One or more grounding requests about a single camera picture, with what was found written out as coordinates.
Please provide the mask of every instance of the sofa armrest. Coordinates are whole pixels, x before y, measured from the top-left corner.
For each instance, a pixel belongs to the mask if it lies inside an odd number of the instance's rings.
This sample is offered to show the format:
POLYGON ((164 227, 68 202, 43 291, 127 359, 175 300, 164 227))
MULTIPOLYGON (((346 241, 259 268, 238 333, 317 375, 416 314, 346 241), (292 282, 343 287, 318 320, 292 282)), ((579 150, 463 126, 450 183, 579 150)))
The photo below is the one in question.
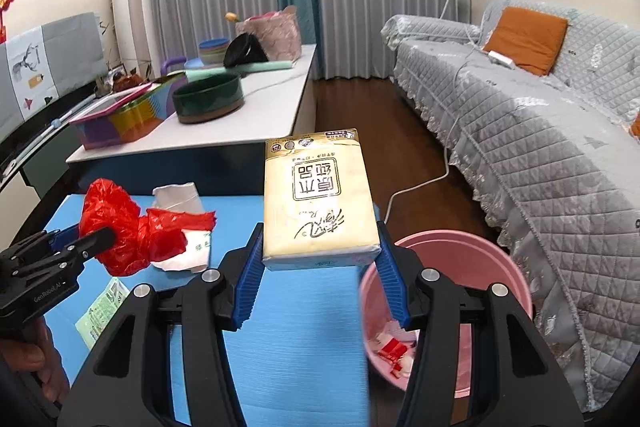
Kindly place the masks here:
POLYGON ((480 28, 473 24, 421 17, 417 15, 394 15, 380 32, 384 43, 395 51, 405 39, 434 42, 472 41, 478 44, 480 28))

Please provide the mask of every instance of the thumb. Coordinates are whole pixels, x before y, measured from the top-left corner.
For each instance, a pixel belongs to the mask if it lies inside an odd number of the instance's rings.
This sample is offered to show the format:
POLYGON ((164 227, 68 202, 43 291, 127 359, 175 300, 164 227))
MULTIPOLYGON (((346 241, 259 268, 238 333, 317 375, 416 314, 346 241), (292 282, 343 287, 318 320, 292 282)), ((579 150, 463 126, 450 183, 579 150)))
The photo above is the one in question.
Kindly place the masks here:
POLYGON ((39 371, 45 365, 44 353, 33 344, 0 340, 0 355, 12 371, 39 371))

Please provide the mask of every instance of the brand logo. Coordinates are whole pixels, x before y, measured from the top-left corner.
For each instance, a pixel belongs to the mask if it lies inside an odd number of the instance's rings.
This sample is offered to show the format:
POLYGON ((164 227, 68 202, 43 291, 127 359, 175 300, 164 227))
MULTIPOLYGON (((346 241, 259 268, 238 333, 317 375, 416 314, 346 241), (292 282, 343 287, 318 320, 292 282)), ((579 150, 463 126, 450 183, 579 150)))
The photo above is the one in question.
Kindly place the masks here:
POLYGON ((51 288, 44 290, 44 292, 42 292, 40 295, 38 295, 37 297, 34 297, 33 302, 42 301, 45 297, 49 297, 49 295, 57 292, 60 288, 62 288, 62 282, 55 283, 51 288))

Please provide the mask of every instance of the blue table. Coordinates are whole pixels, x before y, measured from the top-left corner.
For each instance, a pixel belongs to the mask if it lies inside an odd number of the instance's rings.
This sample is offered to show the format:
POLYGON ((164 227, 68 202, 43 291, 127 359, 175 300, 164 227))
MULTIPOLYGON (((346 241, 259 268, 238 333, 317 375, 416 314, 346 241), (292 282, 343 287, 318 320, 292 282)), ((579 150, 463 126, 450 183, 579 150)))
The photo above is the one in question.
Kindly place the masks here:
MULTIPOLYGON (((134 198, 141 208, 153 198, 134 198)), ((64 229, 78 222, 83 196, 69 196, 47 225, 64 229)), ((228 250, 243 247, 262 220, 261 196, 202 198, 215 210, 209 266, 228 250)), ((369 424, 367 366, 358 311, 355 267, 308 271, 265 270, 251 318, 237 333, 225 333, 231 372, 248 427, 369 424)), ((190 273, 149 267, 121 280, 157 290, 186 283, 190 273)), ((95 259, 79 277, 80 290, 47 314, 63 365, 73 379, 88 354, 75 323, 104 290, 110 275, 95 259)), ((172 333, 172 388, 176 419, 189 423, 180 328, 172 333)))

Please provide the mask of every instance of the white table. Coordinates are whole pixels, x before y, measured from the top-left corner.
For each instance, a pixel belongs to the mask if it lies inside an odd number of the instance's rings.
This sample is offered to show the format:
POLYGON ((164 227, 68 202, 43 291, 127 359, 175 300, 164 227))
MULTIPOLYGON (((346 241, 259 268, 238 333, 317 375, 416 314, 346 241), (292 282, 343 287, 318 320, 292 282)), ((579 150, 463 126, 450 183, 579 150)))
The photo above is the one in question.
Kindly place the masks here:
POLYGON ((85 150, 66 160, 84 162, 110 156, 265 142, 315 131, 316 101, 309 71, 316 45, 303 46, 292 70, 252 73, 241 81, 244 105, 217 120, 181 124, 175 113, 147 136, 132 143, 85 150))

